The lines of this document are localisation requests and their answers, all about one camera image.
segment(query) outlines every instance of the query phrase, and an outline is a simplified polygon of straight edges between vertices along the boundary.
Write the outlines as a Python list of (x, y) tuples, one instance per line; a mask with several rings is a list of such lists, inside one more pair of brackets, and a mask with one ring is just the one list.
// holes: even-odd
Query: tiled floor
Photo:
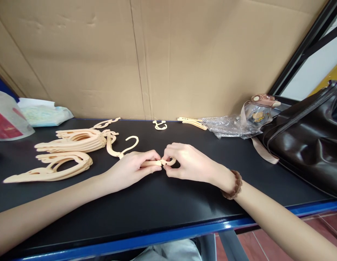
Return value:
[[(337, 212), (327, 212), (303, 220), (337, 246)], [(250, 261), (292, 261), (292, 259), (261, 229), (238, 235)], [(216, 234), (217, 261), (227, 261)]]

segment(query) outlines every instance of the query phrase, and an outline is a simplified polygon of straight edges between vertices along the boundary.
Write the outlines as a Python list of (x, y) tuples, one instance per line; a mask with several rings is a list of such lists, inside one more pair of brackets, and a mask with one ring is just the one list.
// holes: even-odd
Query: black tabletop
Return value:
[[(90, 169), (72, 178), (55, 182), (2, 183), (11, 175), (46, 166), (35, 158), (43, 153), (36, 152), (34, 145), (56, 139), (55, 131), (90, 128), (98, 122), (100, 120), (72, 119), (58, 127), (36, 128), (35, 134), (21, 140), (0, 142), (0, 212), (101, 174), (115, 164), (119, 159), (103, 148), (89, 153), (93, 160)], [(191, 144), (211, 159), (238, 170), (244, 180), (283, 206), (331, 199), (281, 166), (263, 160), (250, 140), (219, 140), (212, 132), (193, 125), (166, 124), (166, 130), (158, 131), (151, 121), (121, 120), (106, 129), (119, 132), (113, 144), (115, 151), (130, 147), (133, 141), (125, 139), (133, 135), (140, 140), (134, 150), (155, 149), (161, 156), (167, 144)], [(17, 246), (9, 255), (80, 247), (241, 215), (245, 215), (244, 210), (236, 202), (223, 198), (218, 188), (169, 178), (162, 170), (127, 189), (79, 207)]]

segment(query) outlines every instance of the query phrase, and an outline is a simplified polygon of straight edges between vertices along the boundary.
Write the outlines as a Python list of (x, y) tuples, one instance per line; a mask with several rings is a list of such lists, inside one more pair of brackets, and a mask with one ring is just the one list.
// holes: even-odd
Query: brown leather bag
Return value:
[(281, 112), (259, 140), (279, 163), (337, 198), (337, 81)]

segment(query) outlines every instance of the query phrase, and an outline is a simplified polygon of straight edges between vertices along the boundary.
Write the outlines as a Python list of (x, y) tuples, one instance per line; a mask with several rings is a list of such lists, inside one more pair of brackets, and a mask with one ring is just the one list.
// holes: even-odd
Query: person's left hand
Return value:
[(108, 171), (99, 175), (101, 186), (107, 194), (125, 189), (145, 176), (161, 170), (161, 166), (157, 165), (140, 167), (146, 160), (160, 159), (155, 150), (128, 153)]

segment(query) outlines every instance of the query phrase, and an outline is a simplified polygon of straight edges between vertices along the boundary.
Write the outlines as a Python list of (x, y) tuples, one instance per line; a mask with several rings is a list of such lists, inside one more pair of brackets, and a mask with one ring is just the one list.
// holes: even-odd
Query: brown bead bracelet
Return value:
[(237, 194), (239, 194), (241, 192), (241, 186), (242, 186), (242, 177), (240, 175), (240, 173), (236, 170), (230, 170), (232, 173), (234, 173), (235, 177), (236, 177), (236, 181), (235, 181), (235, 188), (234, 191), (231, 193), (226, 193), (225, 191), (222, 191), (223, 197), (227, 198), (227, 199), (234, 199), (237, 197)]

